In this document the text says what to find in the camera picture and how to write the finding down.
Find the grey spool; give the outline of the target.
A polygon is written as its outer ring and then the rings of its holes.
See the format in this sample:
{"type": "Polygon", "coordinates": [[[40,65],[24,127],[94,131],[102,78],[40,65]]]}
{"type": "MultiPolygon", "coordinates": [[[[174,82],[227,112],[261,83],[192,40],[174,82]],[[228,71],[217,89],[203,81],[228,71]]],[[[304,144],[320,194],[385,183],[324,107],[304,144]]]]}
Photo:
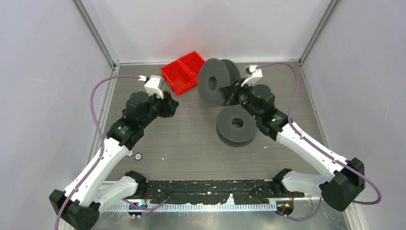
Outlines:
{"type": "Polygon", "coordinates": [[[206,60],[198,75],[198,92],[200,98],[209,107],[219,107],[224,102],[220,88],[230,86],[240,79],[240,72],[229,59],[210,58],[206,60]]]}
{"type": "Polygon", "coordinates": [[[234,148],[250,144],[257,132],[256,121],[242,106],[225,107],[216,117],[219,139],[234,148]]]}

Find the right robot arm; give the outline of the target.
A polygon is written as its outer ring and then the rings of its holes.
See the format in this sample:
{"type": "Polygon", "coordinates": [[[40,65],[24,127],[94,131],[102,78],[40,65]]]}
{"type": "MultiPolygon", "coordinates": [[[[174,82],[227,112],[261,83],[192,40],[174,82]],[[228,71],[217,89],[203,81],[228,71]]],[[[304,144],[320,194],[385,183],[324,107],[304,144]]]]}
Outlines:
{"type": "Polygon", "coordinates": [[[220,88],[224,105],[240,105],[256,120],[260,132],[285,145],[311,164],[317,175],[292,169],[279,172],[273,184],[278,196],[302,192],[321,197],[331,208],[344,211],[365,188],[364,164],[326,148],[305,133],[275,107],[275,96],[266,85],[244,86],[239,82],[220,88]]]}

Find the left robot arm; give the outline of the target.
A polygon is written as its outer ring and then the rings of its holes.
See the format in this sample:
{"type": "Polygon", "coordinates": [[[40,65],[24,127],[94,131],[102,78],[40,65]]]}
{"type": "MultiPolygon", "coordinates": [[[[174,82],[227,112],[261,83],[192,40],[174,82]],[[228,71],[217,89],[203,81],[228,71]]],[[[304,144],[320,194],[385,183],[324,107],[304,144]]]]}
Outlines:
{"type": "Polygon", "coordinates": [[[131,94],[122,117],[112,124],[98,153],[63,191],[55,189],[50,194],[55,213],[77,230],[90,230],[107,208],[129,196],[142,198],[148,183],[139,172],[128,171],[114,184],[104,189],[100,186],[144,136],[145,128],[158,117],[173,117],[178,106],[169,91],[164,91],[163,97],[146,92],[131,94]]]}

